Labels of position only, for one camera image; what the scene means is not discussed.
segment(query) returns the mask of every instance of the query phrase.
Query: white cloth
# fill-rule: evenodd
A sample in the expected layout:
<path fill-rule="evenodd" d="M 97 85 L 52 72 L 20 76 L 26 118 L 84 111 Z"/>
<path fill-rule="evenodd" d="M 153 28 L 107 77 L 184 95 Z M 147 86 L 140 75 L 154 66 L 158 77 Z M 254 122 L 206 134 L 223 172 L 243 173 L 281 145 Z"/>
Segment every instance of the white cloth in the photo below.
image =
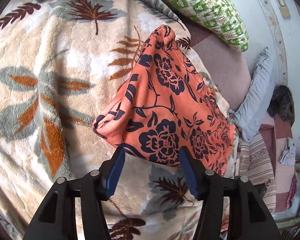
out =
<path fill-rule="evenodd" d="M 284 150 L 281 155 L 280 161 L 283 165 L 295 165 L 296 163 L 296 147 L 292 138 L 287 138 L 284 145 Z"/>

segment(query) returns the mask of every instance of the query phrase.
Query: checkered pillow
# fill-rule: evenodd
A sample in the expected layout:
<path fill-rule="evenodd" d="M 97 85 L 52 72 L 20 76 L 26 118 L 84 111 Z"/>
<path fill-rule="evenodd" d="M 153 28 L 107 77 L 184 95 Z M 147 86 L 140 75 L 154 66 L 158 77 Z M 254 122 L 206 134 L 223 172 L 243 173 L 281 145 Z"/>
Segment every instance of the checkered pillow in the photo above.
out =
<path fill-rule="evenodd" d="M 248 34 L 230 0 L 163 0 L 194 22 L 208 28 L 233 50 L 248 49 Z"/>

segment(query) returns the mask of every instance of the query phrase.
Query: fabric fold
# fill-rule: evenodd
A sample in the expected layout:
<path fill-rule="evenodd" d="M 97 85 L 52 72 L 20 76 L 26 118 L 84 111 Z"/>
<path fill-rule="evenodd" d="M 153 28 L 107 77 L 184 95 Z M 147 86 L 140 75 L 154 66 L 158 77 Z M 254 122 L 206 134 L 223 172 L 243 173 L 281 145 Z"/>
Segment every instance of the fabric fold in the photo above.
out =
<path fill-rule="evenodd" d="M 194 158 L 220 175 L 235 131 L 166 25 L 145 41 L 130 78 L 92 128 L 114 147 L 168 166 L 180 166 L 179 149 L 187 146 Z"/>

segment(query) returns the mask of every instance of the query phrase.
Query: beige blanket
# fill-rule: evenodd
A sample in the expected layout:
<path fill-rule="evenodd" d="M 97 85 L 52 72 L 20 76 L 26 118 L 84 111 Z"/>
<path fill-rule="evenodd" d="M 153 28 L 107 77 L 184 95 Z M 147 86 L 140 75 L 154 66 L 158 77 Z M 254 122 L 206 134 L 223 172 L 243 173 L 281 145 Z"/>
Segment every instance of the beige blanket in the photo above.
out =
<path fill-rule="evenodd" d="M 228 103 L 185 44 L 188 30 L 160 0 L 12 0 L 5 8 L 0 18 L 0 221 L 13 239 L 22 239 L 59 176 L 82 177 L 111 158 L 114 148 L 90 126 L 127 80 L 145 39 L 162 24 L 174 30 L 226 115 Z M 180 169 L 127 156 L 116 192 L 103 207 L 113 239 L 172 240 L 192 236 L 201 202 L 189 193 Z M 83 239 L 79 203 L 76 214 Z"/>

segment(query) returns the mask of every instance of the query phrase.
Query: striped fabric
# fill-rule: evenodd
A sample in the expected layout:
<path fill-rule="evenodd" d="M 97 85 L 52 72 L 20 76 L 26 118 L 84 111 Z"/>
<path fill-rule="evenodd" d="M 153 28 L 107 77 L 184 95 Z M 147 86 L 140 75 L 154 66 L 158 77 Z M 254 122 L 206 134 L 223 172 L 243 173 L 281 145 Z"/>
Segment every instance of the striped fabric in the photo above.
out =
<path fill-rule="evenodd" d="M 240 176 L 245 175 L 253 185 L 265 183 L 267 192 L 263 198 L 267 208 L 272 213 L 275 210 L 274 172 L 265 142 L 258 132 L 250 141 L 242 141 L 240 150 Z"/>

